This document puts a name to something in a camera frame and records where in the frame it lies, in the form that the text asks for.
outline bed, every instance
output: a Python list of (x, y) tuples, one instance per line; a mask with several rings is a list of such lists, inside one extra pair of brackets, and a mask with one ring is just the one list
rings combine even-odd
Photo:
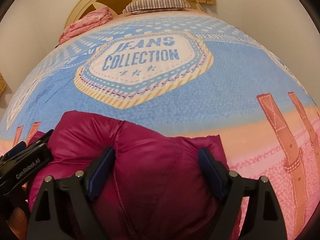
[(320, 200), (311, 97), (279, 58), (200, 4), (119, 16), (132, 1), (79, 1), (66, 26), (105, 5), (114, 20), (58, 46), (28, 75), (0, 123), (0, 153), (71, 110), (166, 136), (220, 135), (230, 169), (269, 177), (294, 239)]

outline pillow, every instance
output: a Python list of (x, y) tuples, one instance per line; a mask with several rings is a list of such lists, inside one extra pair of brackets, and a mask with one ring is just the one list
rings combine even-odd
[(129, 13), (150, 9), (191, 9), (183, 0), (138, 0), (129, 3), (122, 13)]

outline pink blanket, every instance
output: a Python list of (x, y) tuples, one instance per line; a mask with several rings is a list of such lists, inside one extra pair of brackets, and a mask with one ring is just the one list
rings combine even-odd
[(82, 19), (65, 28), (59, 37), (59, 44), (61, 45), (73, 37), (76, 37), (100, 25), (106, 24), (112, 19), (113, 16), (109, 11), (108, 6), (92, 11), (85, 15)]

